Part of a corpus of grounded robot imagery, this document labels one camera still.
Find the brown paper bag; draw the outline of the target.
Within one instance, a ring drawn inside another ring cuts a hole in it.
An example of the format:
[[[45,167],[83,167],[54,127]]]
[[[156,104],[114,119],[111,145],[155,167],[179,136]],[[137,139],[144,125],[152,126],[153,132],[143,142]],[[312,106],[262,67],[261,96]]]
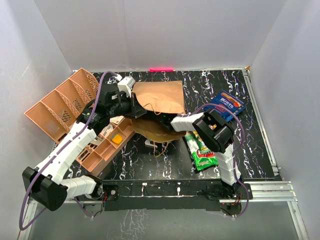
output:
[[[185,130],[176,131],[171,126],[172,118],[185,113],[182,81],[136,82],[132,94],[147,111],[145,115],[131,120],[135,133],[161,144],[185,136]]]

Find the dark blue snack bag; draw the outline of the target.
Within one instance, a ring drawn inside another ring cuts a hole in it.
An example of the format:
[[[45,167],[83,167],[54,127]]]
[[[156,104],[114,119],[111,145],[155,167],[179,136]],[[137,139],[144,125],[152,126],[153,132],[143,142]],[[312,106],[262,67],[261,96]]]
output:
[[[221,93],[219,93],[211,100],[210,103],[219,105],[219,107],[214,106],[214,108],[227,122],[231,121],[234,117],[229,112],[222,109],[221,106],[228,109],[236,116],[238,116],[242,111],[246,109],[245,104],[241,100],[237,99],[226,91],[222,91]]]

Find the green yellow chips bag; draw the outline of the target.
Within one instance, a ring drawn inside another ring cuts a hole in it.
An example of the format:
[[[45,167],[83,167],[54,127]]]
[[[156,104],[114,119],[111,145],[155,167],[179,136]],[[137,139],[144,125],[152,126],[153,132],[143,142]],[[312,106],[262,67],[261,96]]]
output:
[[[187,146],[189,148],[190,154],[196,153],[199,150],[199,146],[196,141],[196,137],[192,132],[187,131],[185,136],[185,141],[187,143]]]

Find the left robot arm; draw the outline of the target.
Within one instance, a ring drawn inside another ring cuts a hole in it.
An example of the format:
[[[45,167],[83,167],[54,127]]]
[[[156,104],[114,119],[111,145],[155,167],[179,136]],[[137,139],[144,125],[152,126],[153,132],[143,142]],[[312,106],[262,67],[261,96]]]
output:
[[[97,91],[77,117],[71,130],[56,149],[35,168],[22,172],[26,197],[31,197],[50,211],[57,210],[66,199],[88,195],[97,200],[103,187],[92,177],[78,177],[73,183],[63,181],[70,165],[83,149],[110,123],[113,117],[131,119],[147,111],[138,103],[133,88],[127,85],[106,84]]]

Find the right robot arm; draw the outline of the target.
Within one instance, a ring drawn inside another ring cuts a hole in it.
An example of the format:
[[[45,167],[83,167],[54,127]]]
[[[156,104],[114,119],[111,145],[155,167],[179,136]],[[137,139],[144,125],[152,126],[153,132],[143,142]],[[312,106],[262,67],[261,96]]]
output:
[[[160,123],[174,132],[195,131],[217,158],[223,198],[233,199],[241,189],[249,198],[248,188],[234,159],[234,130],[214,109],[196,114],[161,113]]]

